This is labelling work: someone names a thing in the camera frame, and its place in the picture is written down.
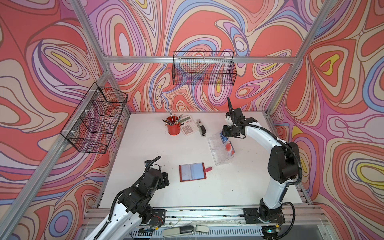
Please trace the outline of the clear plastic card tray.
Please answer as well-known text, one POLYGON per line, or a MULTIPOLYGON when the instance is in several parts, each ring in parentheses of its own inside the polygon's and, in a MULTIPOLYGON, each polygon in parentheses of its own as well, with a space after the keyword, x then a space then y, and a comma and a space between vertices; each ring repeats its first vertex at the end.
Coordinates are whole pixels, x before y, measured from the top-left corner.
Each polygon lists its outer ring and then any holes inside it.
POLYGON ((220 138, 220 133, 216 133, 208 138, 208 144, 211 150, 211 154, 216 166, 230 164, 233 160, 234 155, 229 158, 225 152, 224 144, 220 138))

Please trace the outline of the red leather card holder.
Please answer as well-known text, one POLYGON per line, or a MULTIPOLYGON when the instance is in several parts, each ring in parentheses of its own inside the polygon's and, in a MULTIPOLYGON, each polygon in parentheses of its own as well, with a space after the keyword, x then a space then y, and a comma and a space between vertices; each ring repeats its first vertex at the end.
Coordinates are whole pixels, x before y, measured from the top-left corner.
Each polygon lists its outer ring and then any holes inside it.
POLYGON ((204 163, 179 165, 180 182, 204 180, 212 167, 205 167, 204 163))

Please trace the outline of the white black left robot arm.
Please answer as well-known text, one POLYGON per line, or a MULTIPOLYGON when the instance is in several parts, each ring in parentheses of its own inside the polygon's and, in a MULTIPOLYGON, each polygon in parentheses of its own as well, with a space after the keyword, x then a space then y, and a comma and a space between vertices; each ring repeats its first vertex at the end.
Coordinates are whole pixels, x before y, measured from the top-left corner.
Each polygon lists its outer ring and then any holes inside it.
POLYGON ((165 214, 154 211, 150 205, 155 192, 170 184, 162 167, 153 167, 159 159, 161 156, 145 161, 143 174, 115 196, 109 214, 86 237, 87 240, 122 240, 140 225, 154 231, 164 224, 165 214))

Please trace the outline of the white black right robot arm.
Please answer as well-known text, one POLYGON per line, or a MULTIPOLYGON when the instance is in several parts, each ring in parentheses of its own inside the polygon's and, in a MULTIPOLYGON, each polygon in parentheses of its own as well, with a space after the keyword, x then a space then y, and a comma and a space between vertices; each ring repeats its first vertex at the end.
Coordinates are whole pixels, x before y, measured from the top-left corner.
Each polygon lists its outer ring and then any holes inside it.
POLYGON ((300 184, 303 176, 297 144, 281 140, 262 127, 256 119, 246 118, 240 108, 234 109, 231 104, 226 113, 226 121, 227 124, 222 130, 225 137, 236 139, 250 137, 270 152, 267 170, 271 180, 267 192, 260 200, 256 212, 245 213, 245 218, 264 224, 272 221, 282 224, 283 199, 289 187, 300 184))

